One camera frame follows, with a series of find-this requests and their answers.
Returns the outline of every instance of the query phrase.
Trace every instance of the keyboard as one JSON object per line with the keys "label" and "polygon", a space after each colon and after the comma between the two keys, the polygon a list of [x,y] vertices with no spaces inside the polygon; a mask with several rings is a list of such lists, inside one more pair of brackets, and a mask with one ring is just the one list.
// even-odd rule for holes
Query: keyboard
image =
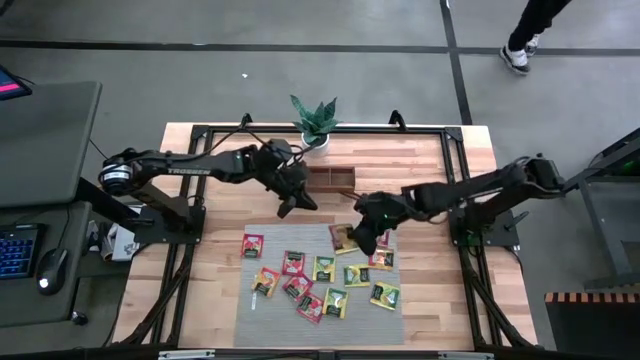
{"label": "keyboard", "polygon": [[44,224],[0,226],[0,280],[33,276]]}

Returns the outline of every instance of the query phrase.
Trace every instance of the sneaker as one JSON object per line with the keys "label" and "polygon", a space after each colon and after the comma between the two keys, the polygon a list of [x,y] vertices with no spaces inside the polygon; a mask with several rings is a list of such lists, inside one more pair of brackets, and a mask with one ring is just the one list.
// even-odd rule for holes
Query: sneaker
{"label": "sneaker", "polygon": [[511,51],[504,46],[500,50],[500,57],[518,75],[527,75],[531,70],[524,50]]}
{"label": "sneaker", "polygon": [[533,39],[527,42],[524,51],[527,53],[528,57],[535,55],[536,50],[538,50],[538,41],[540,41],[540,34],[533,35]]}

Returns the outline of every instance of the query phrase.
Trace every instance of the white pot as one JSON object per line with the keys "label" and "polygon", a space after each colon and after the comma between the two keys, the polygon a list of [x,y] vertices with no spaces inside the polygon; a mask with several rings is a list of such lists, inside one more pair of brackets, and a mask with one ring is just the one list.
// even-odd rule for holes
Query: white pot
{"label": "white pot", "polygon": [[[304,141],[304,135],[300,134],[300,140],[302,140],[302,148],[306,149],[309,147],[309,144]],[[318,145],[312,150],[309,150],[304,154],[304,156],[309,157],[321,157],[326,155],[329,152],[329,134],[327,134],[327,140],[322,145]]]}

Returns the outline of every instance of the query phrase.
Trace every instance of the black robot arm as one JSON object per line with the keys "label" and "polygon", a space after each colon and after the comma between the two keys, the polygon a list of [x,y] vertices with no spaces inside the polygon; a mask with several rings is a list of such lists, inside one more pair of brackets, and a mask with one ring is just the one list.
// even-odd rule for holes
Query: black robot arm
{"label": "black robot arm", "polygon": [[290,145],[272,139],[255,145],[224,151],[216,155],[175,154],[172,152],[126,149],[103,163],[99,181],[114,196],[129,195],[159,211],[167,223],[181,228],[188,225],[189,206],[184,198],[171,198],[149,181],[159,175],[211,176],[221,182],[239,184],[256,179],[283,201],[278,216],[293,208],[316,210],[318,206],[305,190],[309,170],[304,161],[293,157]]}
{"label": "black robot arm", "polygon": [[[376,249],[376,237],[385,230],[396,229],[409,219],[430,221],[455,206],[465,206],[464,226],[476,231],[527,199],[561,196],[562,183],[553,161],[523,157],[502,169],[455,184],[411,185],[403,187],[397,195],[364,194],[354,206],[362,214],[362,221],[352,236],[360,249],[371,255]],[[497,194],[482,203],[467,201],[493,193]]]}

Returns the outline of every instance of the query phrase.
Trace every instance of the gray mat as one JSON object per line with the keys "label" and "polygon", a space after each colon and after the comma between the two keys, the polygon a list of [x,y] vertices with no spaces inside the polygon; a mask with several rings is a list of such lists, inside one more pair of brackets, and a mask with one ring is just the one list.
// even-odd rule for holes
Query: gray mat
{"label": "gray mat", "polygon": [[[280,278],[273,297],[266,298],[261,294],[256,296],[255,310],[251,309],[251,284],[262,266],[280,272],[285,250],[302,251],[306,254],[304,273],[311,277],[314,256],[334,256],[328,224],[247,225],[245,232],[264,235],[264,249],[261,259],[242,261],[236,347],[404,344],[401,304],[398,304],[395,311],[391,311],[369,303],[373,283],[376,281],[400,285],[397,257],[394,259],[393,271],[371,270],[371,286],[347,288],[349,300],[346,318],[325,315],[320,324],[316,325],[296,313],[294,301],[282,290],[281,286],[288,280],[288,276]],[[390,244],[397,250],[396,236],[393,233]],[[333,284],[315,283],[311,292],[324,299],[330,286],[344,290],[343,267],[366,262],[367,257],[360,251],[336,255],[336,281]]]}

